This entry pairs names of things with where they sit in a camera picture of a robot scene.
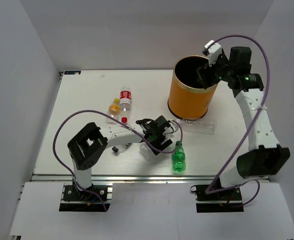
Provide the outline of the clear unlabelled bottle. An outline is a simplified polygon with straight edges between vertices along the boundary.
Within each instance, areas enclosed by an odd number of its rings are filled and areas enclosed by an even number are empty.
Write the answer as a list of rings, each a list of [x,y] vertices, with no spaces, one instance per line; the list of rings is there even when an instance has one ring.
[[[185,132],[213,135],[216,129],[216,122],[207,119],[177,119],[176,120]]]

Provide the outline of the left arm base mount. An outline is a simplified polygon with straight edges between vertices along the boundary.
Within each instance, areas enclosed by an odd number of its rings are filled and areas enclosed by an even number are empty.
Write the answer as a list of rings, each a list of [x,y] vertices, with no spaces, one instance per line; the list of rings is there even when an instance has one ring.
[[[80,191],[73,184],[64,185],[59,206],[60,212],[106,212],[111,204],[112,187],[107,185],[92,185],[89,190],[97,193],[104,201],[92,193]]]

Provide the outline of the green soda bottle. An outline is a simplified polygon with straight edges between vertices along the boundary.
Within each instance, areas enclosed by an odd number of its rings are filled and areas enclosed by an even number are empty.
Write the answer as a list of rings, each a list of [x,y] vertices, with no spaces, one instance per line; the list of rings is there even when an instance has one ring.
[[[185,163],[185,152],[181,141],[177,141],[175,143],[176,151],[172,154],[172,168],[174,171],[180,173],[185,171],[186,163]]]

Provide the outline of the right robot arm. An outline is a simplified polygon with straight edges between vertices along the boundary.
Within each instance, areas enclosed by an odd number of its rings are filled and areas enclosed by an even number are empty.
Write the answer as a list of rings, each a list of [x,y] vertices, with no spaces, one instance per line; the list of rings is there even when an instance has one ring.
[[[281,147],[271,127],[264,104],[266,87],[261,76],[251,73],[251,49],[232,47],[226,56],[221,45],[208,43],[203,50],[208,63],[196,72],[198,81],[207,89],[220,82],[227,82],[238,103],[246,126],[248,152],[237,157],[236,165],[223,171],[212,188],[213,195],[222,200],[231,188],[247,181],[274,176],[290,157],[290,150]]]

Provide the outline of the blue orange label bottle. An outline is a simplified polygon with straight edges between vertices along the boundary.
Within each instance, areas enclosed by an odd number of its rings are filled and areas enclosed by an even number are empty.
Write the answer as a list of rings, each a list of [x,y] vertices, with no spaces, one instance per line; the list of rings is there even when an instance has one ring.
[[[156,155],[147,144],[141,143],[139,146],[139,152],[143,156],[143,158],[150,164],[154,164],[157,162]]]

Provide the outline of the black label clear bottle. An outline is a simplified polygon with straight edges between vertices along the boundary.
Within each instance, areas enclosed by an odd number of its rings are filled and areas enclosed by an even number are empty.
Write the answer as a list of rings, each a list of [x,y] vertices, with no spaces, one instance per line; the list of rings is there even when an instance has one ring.
[[[113,146],[112,147],[112,152],[115,155],[119,155],[119,154],[125,152],[130,147],[130,145],[131,145],[131,143],[126,143],[126,144],[123,144],[123,145]]]

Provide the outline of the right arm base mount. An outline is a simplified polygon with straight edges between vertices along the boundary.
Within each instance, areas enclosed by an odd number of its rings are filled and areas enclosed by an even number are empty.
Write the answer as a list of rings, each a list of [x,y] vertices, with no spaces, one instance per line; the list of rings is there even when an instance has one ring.
[[[198,184],[190,187],[196,196],[197,213],[241,213],[244,212],[240,190],[231,189],[213,194],[206,194],[208,185]]]

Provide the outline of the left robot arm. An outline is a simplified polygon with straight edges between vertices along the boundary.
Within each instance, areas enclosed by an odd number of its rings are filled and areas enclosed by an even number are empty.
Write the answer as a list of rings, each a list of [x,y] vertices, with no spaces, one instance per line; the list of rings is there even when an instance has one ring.
[[[73,186],[75,194],[83,200],[88,199],[92,192],[97,193],[103,200],[103,190],[93,187],[91,181],[91,168],[98,162],[104,150],[126,144],[140,144],[144,142],[158,155],[172,144],[172,140],[165,136],[167,129],[171,128],[170,121],[164,116],[155,120],[142,119],[136,121],[141,131],[134,133],[134,128],[124,126],[101,129],[94,122],[86,124],[67,144],[69,154],[74,165]]]

